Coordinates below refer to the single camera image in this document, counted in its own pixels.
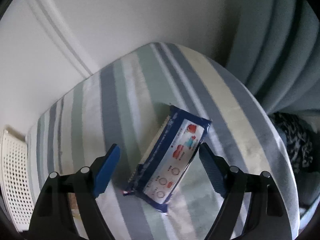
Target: striped bed sheet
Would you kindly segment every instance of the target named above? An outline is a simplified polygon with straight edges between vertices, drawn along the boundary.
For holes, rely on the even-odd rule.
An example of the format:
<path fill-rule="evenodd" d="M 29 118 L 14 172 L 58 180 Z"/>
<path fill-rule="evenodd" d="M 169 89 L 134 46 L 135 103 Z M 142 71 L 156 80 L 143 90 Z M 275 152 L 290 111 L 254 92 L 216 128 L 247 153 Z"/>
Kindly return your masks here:
<path fill-rule="evenodd" d="M 198 239 L 208 233 L 223 199 L 198 158 L 191 163 L 160 213 L 122 189 L 176 105 L 211 119 L 206 142 L 215 154 L 244 172 L 270 171 L 298 234 L 297 187 L 285 147 L 249 91 L 227 70 L 189 48 L 151 43 L 116 60 L 47 110 L 27 134 L 29 181 L 36 202 L 48 174 L 70 174 L 90 166 L 113 143 L 121 158 L 97 203 L 116 239 Z M 233 236 L 241 234 L 250 196 L 246 194 Z"/>

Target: curtain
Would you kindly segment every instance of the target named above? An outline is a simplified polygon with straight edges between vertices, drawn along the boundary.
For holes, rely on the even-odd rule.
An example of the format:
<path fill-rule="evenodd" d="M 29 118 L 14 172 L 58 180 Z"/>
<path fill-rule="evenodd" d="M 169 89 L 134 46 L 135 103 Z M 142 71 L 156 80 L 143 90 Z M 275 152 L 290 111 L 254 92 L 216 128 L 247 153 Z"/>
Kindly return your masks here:
<path fill-rule="evenodd" d="M 320 114 L 319 27 L 306 0 L 244 0 L 226 68 L 268 114 Z"/>

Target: white wall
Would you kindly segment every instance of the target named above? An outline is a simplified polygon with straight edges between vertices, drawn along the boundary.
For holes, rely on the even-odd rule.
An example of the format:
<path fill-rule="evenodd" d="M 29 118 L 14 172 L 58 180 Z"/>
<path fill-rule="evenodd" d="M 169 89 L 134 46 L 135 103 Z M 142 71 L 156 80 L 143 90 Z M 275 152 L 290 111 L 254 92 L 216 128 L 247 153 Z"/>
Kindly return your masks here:
<path fill-rule="evenodd" d="M 0 22 L 0 129 L 8 123 L 26 133 L 77 82 L 152 41 L 179 43 L 225 63 L 240 4 L 14 0 Z M 18 76 L 15 89 L 8 90 Z"/>

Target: plastic wrapper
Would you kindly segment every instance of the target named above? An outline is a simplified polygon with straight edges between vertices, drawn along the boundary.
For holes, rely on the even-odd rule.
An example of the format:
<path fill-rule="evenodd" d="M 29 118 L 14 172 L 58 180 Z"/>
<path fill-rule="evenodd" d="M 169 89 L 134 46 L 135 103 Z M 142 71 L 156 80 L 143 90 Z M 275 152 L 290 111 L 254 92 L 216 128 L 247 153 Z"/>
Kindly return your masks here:
<path fill-rule="evenodd" d="M 170 106 L 170 115 L 138 164 L 124 195 L 136 195 L 157 210 L 167 212 L 172 192 L 210 124 L 209 120 Z"/>

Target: perforated basket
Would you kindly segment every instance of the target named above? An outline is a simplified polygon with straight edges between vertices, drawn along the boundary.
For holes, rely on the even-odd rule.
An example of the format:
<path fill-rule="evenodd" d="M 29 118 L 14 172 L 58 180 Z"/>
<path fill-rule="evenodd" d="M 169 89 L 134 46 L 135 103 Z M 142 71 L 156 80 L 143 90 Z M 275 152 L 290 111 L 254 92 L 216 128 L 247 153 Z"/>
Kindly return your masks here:
<path fill-rule="evenodd" d="M 28 230 L 34 203 L 28 179 L 28 150 L 24 141 L 4 130 L 0 147 L 2 196 L 18 231 Z"/>

